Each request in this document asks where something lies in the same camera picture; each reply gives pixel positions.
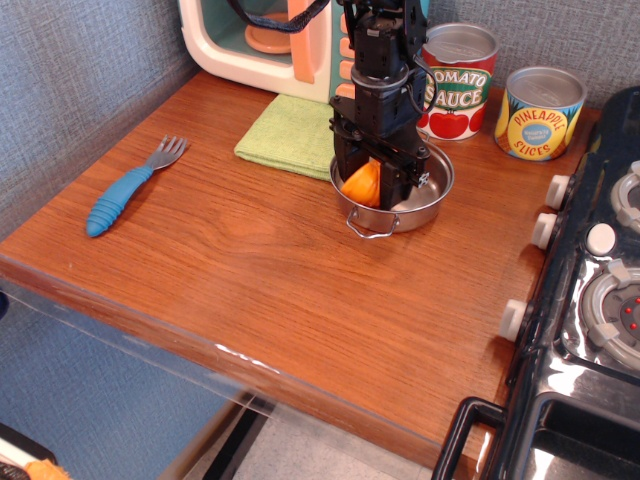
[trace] black cable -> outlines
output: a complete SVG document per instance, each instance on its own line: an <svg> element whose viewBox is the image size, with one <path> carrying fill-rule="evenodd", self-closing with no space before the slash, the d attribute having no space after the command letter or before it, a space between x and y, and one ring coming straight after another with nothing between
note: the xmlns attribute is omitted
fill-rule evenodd
<svg viewBox="0 0 640 480"><path fill-rule="evenodd" d="M433 70L431 69L431 67L427 64L427 62L424 61L424 58L422 58L422 56L419 53L413 57L413 61L420 68L422 68L429 77L431 77L431 80L433 80L433 97L431 97L431 101L429 102L429 106L427 107L427 109L424 112L421 112L424 115L429 113L431 109L433 109L433 107L436 106L436 99L438 97L438 82L436 82L435 73L433 73Z"/></svg>
<svg viewBox="0 0 640 480"><path fill-rule="evenodd" d="M426 112L420 108L420 105L416 103L416 99L413 98L413 86L410 83L407 83L407 90L409 91L409 102L413 109L420 115L425 114Z"/></svg>
<svg viewBox="0 0 640 480"><path fill-rule="evenodd" d="M329 0L315 0L304 12L299 13L288 22L278 22L277 20L272 20L260 15L247 13L238 3L238 0L227 0L227 3L231 8L233 8L238 16L249 25L258 28L276 30L282 33L298 33L301 32L304 27L306 27L307 24L329 4Z"/></svg>

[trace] black strap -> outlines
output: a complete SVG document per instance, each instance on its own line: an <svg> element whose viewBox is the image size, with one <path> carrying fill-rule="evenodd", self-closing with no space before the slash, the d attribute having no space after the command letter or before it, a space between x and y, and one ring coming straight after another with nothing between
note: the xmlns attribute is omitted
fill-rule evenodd
<svg viewBox="0 0 640 480"><path fill-rule="evenodd" d="M231 5L231 8L233 8L238 16L249 25L259 28L267 28L269 30L276 30L283 33L298 33L307 26L313 17L318 15L324 7L327 6L329 0L315 0L304 12L296 15L288 22L278 22L270 18L247 13L238 3L238 0L227 0L227 3Z"/></svg>

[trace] toy stove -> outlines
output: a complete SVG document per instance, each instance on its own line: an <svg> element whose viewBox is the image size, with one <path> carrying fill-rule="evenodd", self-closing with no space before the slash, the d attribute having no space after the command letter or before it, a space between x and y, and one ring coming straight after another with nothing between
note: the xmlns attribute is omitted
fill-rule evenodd
<svg viewBox="0 0 640 480"><path fill-rule="evenodd" d="M495 429L482 478L640 478L640 87L605 105L571 177L555 177L533 243L534 298L510 300L506 408L460 405L434 470L451 478L474 423Z"/></svg>

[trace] tomato sauce can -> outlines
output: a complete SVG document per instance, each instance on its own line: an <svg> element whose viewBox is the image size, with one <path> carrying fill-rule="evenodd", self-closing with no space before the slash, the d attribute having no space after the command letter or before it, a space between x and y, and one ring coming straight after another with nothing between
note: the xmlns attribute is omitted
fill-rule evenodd
<svg viewBox="0 0 640 480"><path fill-rule="evenodd" d="M544 161L562 155L571 142L586 86L551 67L527 67L507 78L495 139L509 155Z"/></svg>
<svg viewBox="0 0 640 480"><path fill-rule="evenodd" d="M487 29L470 23L445 23L427 30L422 56L432 68L438 93L431 112L418 121L430 137L462 140L480 130L499 44ZM435 88L429 78L425 104Z"/></svg>

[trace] orange microwave handle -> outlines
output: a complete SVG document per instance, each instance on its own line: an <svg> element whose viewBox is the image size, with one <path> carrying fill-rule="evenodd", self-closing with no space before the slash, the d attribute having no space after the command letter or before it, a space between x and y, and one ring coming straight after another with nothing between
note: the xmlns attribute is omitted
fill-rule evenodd
<svg viewBox="0 0 640 480"><path fill-rule="evenodd" d="M289 20L302 13L312 0L288 0ZM311 58L311 29L313 22L300 33L289 35L291 41L291 60L293 62L293 76L305 83L314 83L313 59Z"/></svg>

